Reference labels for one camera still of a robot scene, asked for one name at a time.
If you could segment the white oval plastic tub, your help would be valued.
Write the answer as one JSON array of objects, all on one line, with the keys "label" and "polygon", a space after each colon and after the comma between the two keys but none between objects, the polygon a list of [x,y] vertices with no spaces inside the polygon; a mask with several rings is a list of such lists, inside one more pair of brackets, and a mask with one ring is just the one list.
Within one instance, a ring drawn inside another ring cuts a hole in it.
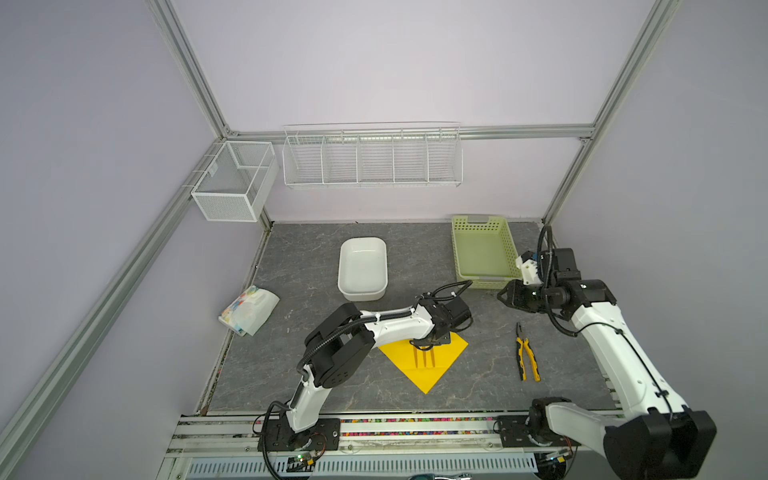
[{"label": "white oval plastic tub", "polygon": [[351,302],[381,299],[388,287],[385,241],[378,237],[346,240],[340,248],[337,287]]}]

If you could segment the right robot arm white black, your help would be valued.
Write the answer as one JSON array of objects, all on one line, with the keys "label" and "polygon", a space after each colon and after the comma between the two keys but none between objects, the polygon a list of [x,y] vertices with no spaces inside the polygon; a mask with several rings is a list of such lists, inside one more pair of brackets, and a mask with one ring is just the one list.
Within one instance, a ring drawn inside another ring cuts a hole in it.
[{"label": "right robot arm white black", "polygon": [[526,432],[537,445],[566,439],[600,454],[621,479],[693,479],[717,427],[664,380],[630,332],[616,297],[598,279],[584,279],[570,248],[557,248],[544,226],[537,249],[517,260],[523,273],[497,298],[546,315],[556,330],[583,338],[615,389],[622,408],[612,418],[564,397],[533,400]]}]

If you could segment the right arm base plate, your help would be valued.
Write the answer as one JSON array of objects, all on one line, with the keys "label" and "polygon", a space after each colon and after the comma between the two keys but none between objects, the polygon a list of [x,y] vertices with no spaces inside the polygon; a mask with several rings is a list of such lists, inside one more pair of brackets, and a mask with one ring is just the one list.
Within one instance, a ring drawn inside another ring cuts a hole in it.
[{"label": "right arm base plate", "polygon": [[580,446],[580,443],[575,440],[567,440],[564,436],[557,435],[546,428],[534,431],[529,425],[527,414],[500,415],[493,422],[492,431],[499,436],[504,448],[564,447],[568,449]]}]

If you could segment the yellow paper napkin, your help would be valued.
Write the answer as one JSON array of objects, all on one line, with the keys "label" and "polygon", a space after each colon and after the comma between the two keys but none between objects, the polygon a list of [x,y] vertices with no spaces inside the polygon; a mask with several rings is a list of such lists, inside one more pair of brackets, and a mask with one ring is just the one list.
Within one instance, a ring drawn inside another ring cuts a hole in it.
[{"label": "yellow paper napkin", "polygon": [[456,333],[450,342],[422,350],[407,340],[384,345],[379,350],[423,394],[428,394],[468,347],[468,342]]}]

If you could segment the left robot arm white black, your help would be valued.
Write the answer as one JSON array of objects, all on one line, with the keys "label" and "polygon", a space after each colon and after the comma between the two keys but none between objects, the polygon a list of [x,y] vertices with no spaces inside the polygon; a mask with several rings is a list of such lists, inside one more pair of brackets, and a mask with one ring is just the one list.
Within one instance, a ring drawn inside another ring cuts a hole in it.
[{"label": "left robot arm white black", "polygon": [[431,353],[450,345],[453,334],[473,324],[471,310],[461,298],[472,284],[463,280],[442,285],[394,310],[361,310],[352,302],[341,305],[305,338],[305,351],[296,366],[297,388],[289,401],[270,403],[259,434],[267,433],[274,414],[286,419],[296,434],[314,427],[332,389],[349,380],[374,349],[404,341],[418,352]]}]

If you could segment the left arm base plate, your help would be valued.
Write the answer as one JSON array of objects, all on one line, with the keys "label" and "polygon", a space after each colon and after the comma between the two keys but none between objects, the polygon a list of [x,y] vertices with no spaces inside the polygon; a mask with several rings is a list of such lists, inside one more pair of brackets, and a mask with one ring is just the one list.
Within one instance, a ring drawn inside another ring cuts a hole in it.
[{"label": "left arm base plate", "polygon": [[321,417],[314,426],[295,432],[285,416],[271,417],[266,431],[259,435],[258,450],[267,447],[268,452],[292,452],[299,450],[336,451],[341,439],[339,418]]}]

